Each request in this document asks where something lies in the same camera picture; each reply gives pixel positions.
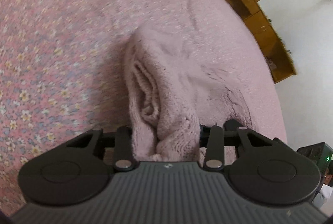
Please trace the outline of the pink floral bedspread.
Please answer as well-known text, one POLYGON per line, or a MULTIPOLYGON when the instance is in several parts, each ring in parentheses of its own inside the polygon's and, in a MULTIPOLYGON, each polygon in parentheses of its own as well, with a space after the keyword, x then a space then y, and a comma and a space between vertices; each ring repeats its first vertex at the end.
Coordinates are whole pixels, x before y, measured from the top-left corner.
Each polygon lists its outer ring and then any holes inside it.
POLYGON ((123 51, 148 23, 245 89, 257 131, 285 141, 278 96, 252 33, 225 0, 1 0, 1 210, 24 205, 29 159, 96 124, 129 122, 123 51))

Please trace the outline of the pink knitted sweater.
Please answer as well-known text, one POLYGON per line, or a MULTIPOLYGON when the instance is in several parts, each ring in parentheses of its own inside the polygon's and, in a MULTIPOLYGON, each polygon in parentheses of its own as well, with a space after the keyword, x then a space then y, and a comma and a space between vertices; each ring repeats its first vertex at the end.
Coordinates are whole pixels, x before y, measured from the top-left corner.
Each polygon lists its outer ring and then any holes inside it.
POLYGON ((213 63, 177 36, 139 27, 125 51, 132 148, 139 161, 203 161, 200 127, 230 119, 287 139, 268 65, 258 48, 213 63))

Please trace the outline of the long wooden cabinet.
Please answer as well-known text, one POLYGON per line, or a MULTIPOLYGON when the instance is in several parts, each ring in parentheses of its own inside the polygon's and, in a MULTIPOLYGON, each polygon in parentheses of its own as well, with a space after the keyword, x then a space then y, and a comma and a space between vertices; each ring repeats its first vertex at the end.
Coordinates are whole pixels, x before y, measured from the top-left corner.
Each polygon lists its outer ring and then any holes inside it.
POLYGON ((269 65, 275 83, 296 74, 296 69, 282 39, 260 8, 259 0, 226 0, 241 17, 256 39, 269 65))

